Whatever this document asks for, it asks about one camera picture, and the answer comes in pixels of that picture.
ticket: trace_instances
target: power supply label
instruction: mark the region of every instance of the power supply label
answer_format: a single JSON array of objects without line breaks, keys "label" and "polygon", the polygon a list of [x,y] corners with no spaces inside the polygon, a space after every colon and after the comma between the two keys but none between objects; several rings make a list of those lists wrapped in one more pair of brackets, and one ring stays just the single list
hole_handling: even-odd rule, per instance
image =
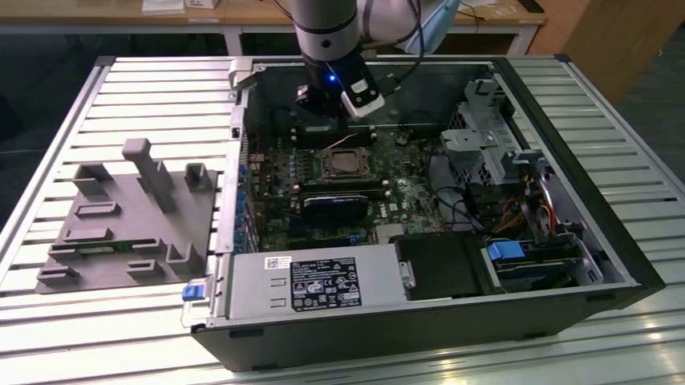
[{"label": "power supply label", "polygon": [[354,258],[290,263],[291,306],[295,311],[362,306]]}]

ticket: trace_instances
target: yellow wire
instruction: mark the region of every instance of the yellow wire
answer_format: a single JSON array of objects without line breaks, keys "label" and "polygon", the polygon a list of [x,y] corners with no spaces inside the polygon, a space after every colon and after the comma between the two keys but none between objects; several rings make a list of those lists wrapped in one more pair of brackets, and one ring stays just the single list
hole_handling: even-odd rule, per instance
[{"label": "yellow wire", "polygon": [[494,228],[492,233],[498,233],[499,231],[506,230],[512,225],[517,225],[517,222],[521,223],[522,219],[523,219],[523,213],[518,213],[518,215],[515,215],[511,219],[508,219],[508,221],[506,221],[504,223],[499,224],[499,226],[496,226]]},{"label": "yellow wire", "polygon": [[547,225],[549,225],[549,231],[550,232],[554,232],[554,226],[553,226],[553,212],[551,210],[549,209],[547,205],[539,205],[539,207],[542,207],[545,209],[545,211],[547,212]]}]

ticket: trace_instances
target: metal workbench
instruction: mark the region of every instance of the metal workbench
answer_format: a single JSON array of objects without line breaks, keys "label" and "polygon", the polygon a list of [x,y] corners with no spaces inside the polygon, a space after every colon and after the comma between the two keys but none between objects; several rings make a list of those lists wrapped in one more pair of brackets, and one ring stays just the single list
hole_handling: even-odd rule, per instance
[{"label": "metal workbench", "polygon": [[[554,57],[511,63],[667,284],[627,309],[525,342],[232,374],[180,324],[183,285],[33,294],[76,195],[69,179],[77,164],[97,161],[112,173],[135,172],[120,145],[144,136],[169,171],[191,162],[223,171],[235,106],[229,60],[116,59],[91,72],[0,236],[0,383],[577,384],[685,378],[685,189],[574,65]],[[526,129],[523,135],[534,147]]]}]

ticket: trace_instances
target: blue clip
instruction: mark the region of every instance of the blue clip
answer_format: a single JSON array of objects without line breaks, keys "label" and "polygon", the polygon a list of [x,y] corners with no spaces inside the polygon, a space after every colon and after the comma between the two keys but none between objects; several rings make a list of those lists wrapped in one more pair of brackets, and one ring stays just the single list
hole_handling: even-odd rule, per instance
[{"label": "blue clip", "polygon": [[521,243],[517,241],[492,242],[487,250],[492,261],[498,259],[523,258],[526,256]]},{"label": "blue clip", "polygon": [[364,239],[363,234],[350,235],[350,246],[356,246],[363,239]]},{"label": "blue clip", "polygon": [[183,298],[184,302],[199,301],[204,299],[204,284],[185,286],[183,288],[180,298]]}]

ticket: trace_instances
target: cable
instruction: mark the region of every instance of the cable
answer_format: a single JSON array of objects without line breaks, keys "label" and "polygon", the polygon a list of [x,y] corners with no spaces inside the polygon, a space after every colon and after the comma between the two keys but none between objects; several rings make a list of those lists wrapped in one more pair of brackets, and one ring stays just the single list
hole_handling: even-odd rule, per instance
[{"label": "cable", "polygon": [[[371,4],[371,1],[367,1],[366,2],[366,6],[368,7]],[[380,41],[380,42],[371,42],[371,43],[366,43],[363,46],[362,46],[362,49],[366,51],[366,50],[375,50],[376,48],[380,48],[380,47],[386,47],[386,46],[395,46],[396,44],[402,44],[404,43],[412,36],[414,34],[416,33],[416,30],[418,28],[420,27],[420,23],[415,23],[414,24],[414,28],[408,31],[408,33],[400,37],[399,39],[396,40],[384,40],[384,41]]]},{"label": "cable", "polygon": [[463,199],[459,199],[456,202],[454,202],[452,206],[451,206],[451,222],[446,222],[444,224],[446,225],[450,225],[450,230],[454,231],[454,225],[471,225],[472,226],[472,223],[471,222],[464,222],[464,221],[456,221],[456,205],[459,203],[463,202]]},{"label": "cable", "polygon": [[515,203],[515,198],[508,199],[504,203],[504,207],[502,208],[502,221],[504,221],[506,218],[506,209],[510,207],[512,203]]},{"label": "cable", "polygon": [[418,58],[416,58],[416,61],[414,62],[414,65],[411,66],[411,68],[408,68],[407,72],[404,72],[404,74],[395,79],[398,86],[404,81],[404,79],[410,76],[410,74],[412,74],[415,72],[418,65],[423,61],[423,57],[426,55],[426,42],[423,40],[423,28],[420,27],[420,1],[416,1],[416,5],[414,5],[412,0],[407,0],[407,4],[414,13],[414,18],[416,19],[419,51],[418,51]]},{"label": "cable", "polygon": [[[499,234],[502,233],[506,229],[510,229],[511,227],[519,225],[523,220],[526,219],[526,217],[523,216],[523,212],[518,213],[508,221],[499,223],[496,226],[494,226],[494,229],[492,229],[492,233],[494,234]],[[490,237],[486,237],[484,238],[486,241],[490,241],[491,239],[494,239],[492,236]]]},{"label": "cable", "polygon": [[276,6],[277,10],[280,11],[281,14],[285,15],[285,18],[288,18],[290,20],[292,20],[292,14],[288,12],[288,10],[285,10],[285,8],[280,5],[280,2],[277,2],[277,0],[272,0],[273,2],[273,5]]},{"label": "cable", "polygon": [[346,137],[343,137],[338,142],[335,142],[334,144],[331,144],[328,147],[326,147],[324,149],[320,150],[320,152],[324,152],[326,150],[330,150],[331,148],[334,148],[335,146],[338,146],[342,142],[344,142],[344,140],[350,139],[352,136],[356,136],[359,133],[355,132],[354,134],[350,134],[347,135]]},{"label": "cable", "polygon": [[527,197],[531,195],[531,183],[535,181],[535,178],[527,174],[523,174],[523,181],[526,182],[526,190],[523,195]]},{"label": "cable", "polygon": [[2,151],[0,152],[0,155],[9,155],[9,154],[24,154],[26,152],[45,152],[46,148],[42,148],[40,150],[10,150],[10,151]]},{"label": "cable", "polygon": [[435,144],[431,146],[430,150],[428,150],[428,159],[426,160],[426,187],[428,189],[428,193],[430,195],[434,195],[435,196],[435,200],[442,204],[444,205],[446,207],[448,207],[451,209],[451,216],[452,216],[452,221],[455,222],[455,213],[459,214],[462,217],[464,217],[468,222],[471,223],[472,225],[472,229],[476,230],[479,233],[483,233],[484,235],[494,235],[494,233],[486,229],[483,223],[480,223],[480,221],[467,212],[464,212],[463,210],[458,209],[455,207],[455,204],[451,204],[448,203],[444,199],[442,199],[436,192],[446,189],[446,188],[452,188],[455,191],[456,189],[459,189],[462,192],[463,190],[455,186],[450,186],[450,187],[440,187],[438,188],[438,190],[432,190],[432,185],[430,184],[430,177],[428,177],[428,171],[430,171],[430,163],[431,163],[431,160],[432,160],[432,153],[434,153],[434,150],[438,148],[438,144],[439,144],[439,141],[435,141]]},{"label": "cable", "polygon": [[467,6],[468,8],[471,8],[471,12],[472,14],[466,14],[463,12],[460,12],[459,10],[456,12],[459,12],[460,14],[464,14],[466,16],[471,16],[472,19],[475,20],[475,34],[478,34],[478,30],[480,29],[480,23],[478,22],[479,20],[486,20],[484,18],[480,18],[478,15],[475,15],[475,8],[472,8],[472,6],[470,6],[468,4],[466,4],[464,2],[460,2],[460,4],[463,4],[464,6]]},{"label": "cable", "polygon": [[554,222],[555,222],[555,217],[554,217],[554,210],[551,207],[549,207],[547,205],[545,205],[542,202],[539,204],[539,207],[542,207],[545,209],[545,211],[547,212],[547,220],[549,220],[549,231],[553,235],[557,234],[557,230],[554,228]]}]

